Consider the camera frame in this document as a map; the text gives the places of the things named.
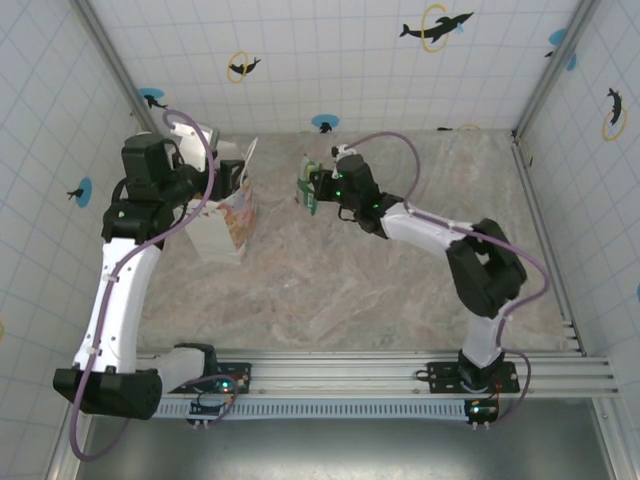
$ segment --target marble floor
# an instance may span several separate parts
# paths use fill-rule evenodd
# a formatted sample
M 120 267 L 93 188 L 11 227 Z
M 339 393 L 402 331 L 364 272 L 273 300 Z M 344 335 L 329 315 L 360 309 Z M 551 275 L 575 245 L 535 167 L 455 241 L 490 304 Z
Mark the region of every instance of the marble floor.
M 496 220 L 514 244 L 542 258 L 507 132 L 407 132 L 422 156 L 412 202 L 457 220 Z M 365 234 L 295 201 L 300 160 L 330 162 L 332 145 L 360 133 L 261 135 L 249 173 L 258 220 L 241 266 L 203 263 L 189 237 L 167 242 L 151 279 L 138 348 L 182 341 L 220 348 L 316 351 L 458 349 L 467 324 L 446 261 L 411 245 Z M 230 136 L 246 148 L 252 137 Z M 394 138 L 358 148 L 381 190 L 404 196 L 415 163 Z M 541 285 L 525 262 L 523 293 Z M 566 347 L 552 292 L 517 312 L 505 345 Z

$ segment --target white tiled wall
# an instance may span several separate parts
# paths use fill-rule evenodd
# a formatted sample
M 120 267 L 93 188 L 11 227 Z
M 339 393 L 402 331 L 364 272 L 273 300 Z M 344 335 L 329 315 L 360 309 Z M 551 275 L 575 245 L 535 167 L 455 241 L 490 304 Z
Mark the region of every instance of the white tiled wall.
M 68 0 L 0 3 L 0 478 L 43 477 L 135 121 Z M 83 177 L 88 206 L 69 201 Z
M 434 7 L 426 28 L 473 16 L 436 53 L 399 37 L 405 23 L 420 29 L 431 0 L 92 3 L 136 85 L 162 90 L 161 104 L 227 132 L 274 132 L 316 130 L 323 113 L 347 131 L 514 128 L 578 0 L 441 1 L 446 14 Z M 232 83 L 238 51 L 261 61 Z
M 640 439 L 638 45 L 640 2 L 605 0 L 578 46 L 578 67 L 563 74 L 527 139 L 579 330 L 589 353 L 612 360 L 631 439 Z M 605 126 L 608 138 L 619 134 L 605 141 L 609 88 L 620 93 L 626 113 L 612 130 Z

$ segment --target gray floor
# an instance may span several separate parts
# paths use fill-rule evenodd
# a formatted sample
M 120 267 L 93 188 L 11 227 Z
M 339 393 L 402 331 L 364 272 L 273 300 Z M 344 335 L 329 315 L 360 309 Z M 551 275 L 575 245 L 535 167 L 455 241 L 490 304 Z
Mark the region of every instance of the gray floor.
M 411 132 L 423 175 L 412 201 L 461 221 L 496 220 L 512 243 L 542 258 L 507 132 Z M 250 166 L 259 215 L 240 267 L 203 263 L 186 234 L 171 239 L 145 300 L 138 347 L 181 341 L 216 347 L 304 350 L 458 349 L 468 313 L 449 267 L 429 253 L 294 201 L 300 160 L 327 164 L 335 144 L 360 134 L 270 134 Z M 236 137 L 246 145 L 251 137 Z M 394 138 L 359 147 L 381 189 L 404 195 L 415 163 Z M 523 291 L 541 284 L 528 268 Z M 518 312 L 505 344 L 565 347 L 553 293 Z
M 89 451 L 120 419 L 97 418 Z M 418 420 L 134 421 L 86 480 L 606 480 L 587 401 L 531 400 L 491 431 Z

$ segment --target yellow ring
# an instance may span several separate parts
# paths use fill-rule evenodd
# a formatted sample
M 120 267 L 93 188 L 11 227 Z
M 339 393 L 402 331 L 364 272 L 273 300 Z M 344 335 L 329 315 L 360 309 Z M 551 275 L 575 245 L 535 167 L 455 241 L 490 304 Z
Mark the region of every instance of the yellow ring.
M 434 8 L 439 8 L 440 10 L 442 10 L 444 13 L 447 13 L 447 9 L 444 8 L 442 5 L 440 5 L 439 3 L 434 3 L 433 5 L 431 5 L 429 8 L 427 8 L 424 11 L 424 14 L 422 15 L 422 24 L 420 25 L 420 38 L 422 39 L 422 48 L 424 49 L 425 52 L 427 53 L 436 53 L 439 52 L 440 50 L 442 50 L 444 47 L 446 47 L 447 45 L 447 41 L 449 40 L 449 34 L 447 33 L 444 37 L 444 42 L 442 43 L 442 45 L 438 48 L 432 49 L 429 48 L 427 46 L 427 44 L 424 41 L 424 21 L 427 19 L 427 15 L 429 15 L 429 12 L 431 10 L 433 10 Z
M 234 80 L 233 78 L 231 78 L 231 72 L 232 72 L 231 64 L 240 55 L 244 56 L 244 68 L 242 69 L 242 76 L 237 80 Z M 245 52 L 244 50 L 240 50 L 239 52 L 234 53 L 233 57 L 231 57 L 231 60 L 229 60 L 229 65 L 227 65 L 227 78 L 231 83 L 240 83 L 244 79 L 245 75 L 247 74 L 248 67 L 249 67 L 249 55 L 247 54 L 247 52 Z
M 624 132 L 624 129 L 627 126 L 627 120 L 629 120 L 629 114 L 627 113 L 626 108 L 621 107 L 621 109 L 624 112 L 624 120 L 622 121 L 622 127 L 620 127 L 620 131 L 617 134 L 615 134 L 613 137 L 607 137 L 607 122 L 611 117 L 613 117 L 613 112 L 607 113 L 607 116 L 604 117 L 604 123 L 602 124 L 602 138 L 604 139 L 605 142 L 613 142 L 614 140 L 616 140 L 620 135 L 622 135 L 622 132 Z

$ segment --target metal corner post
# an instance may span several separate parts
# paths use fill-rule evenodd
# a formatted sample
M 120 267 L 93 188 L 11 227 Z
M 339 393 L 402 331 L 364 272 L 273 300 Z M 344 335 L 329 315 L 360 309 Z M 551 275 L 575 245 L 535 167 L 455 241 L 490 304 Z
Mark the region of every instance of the metal corner post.
M 80 19 L 87 34 L 94 42 L 100 52 L 102 59 L 107 64 L 107 68 L 115 77 L 116 82 L 122 90 L 122 94 L 127 99 L 133 114 L 143 130 L 158 132 L 158 127 L 153 121 L 149 110 L 145 107 L 140 98 L 138 89 L 135 87 L 126 67 L 120 60 L 111 40 L 107 36 L 100 19 L 96 15 L 90 0 L 70 0 L 71 8 Z
M 518 126 L 515 130 L 515 140 L 517 143 L 519 143 L 520 139 L 524 138 L 531 129 L 544 102 L 549 97 L 551 90 L 560 78 L 572 55 L 575 53 L 578 41 L 593 18 L 593 14 L 600 6 L 601 1 L 602 0 L 582 0 L 580 5 L 578 5 L 573 18 L 569 22 L 562 42 L 551 57 L 549 68 L 547 68 L 538 85 L 536 85 L 527 103 L 527 108 L 518 121 Z

